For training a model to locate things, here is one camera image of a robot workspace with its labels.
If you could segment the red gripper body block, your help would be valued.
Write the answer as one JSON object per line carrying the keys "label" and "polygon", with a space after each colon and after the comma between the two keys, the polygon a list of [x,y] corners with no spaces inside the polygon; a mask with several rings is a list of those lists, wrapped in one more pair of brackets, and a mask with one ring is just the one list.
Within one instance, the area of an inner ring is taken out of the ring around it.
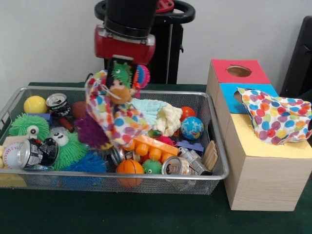
{"label": "red gripper body block", "polygon": [[120,56],[135,64],[147,65],[155,52],[156,38],[149,34],[146,39],[127,39],[108,32],[103,25],[95,28],[95,55],[102,59]]}

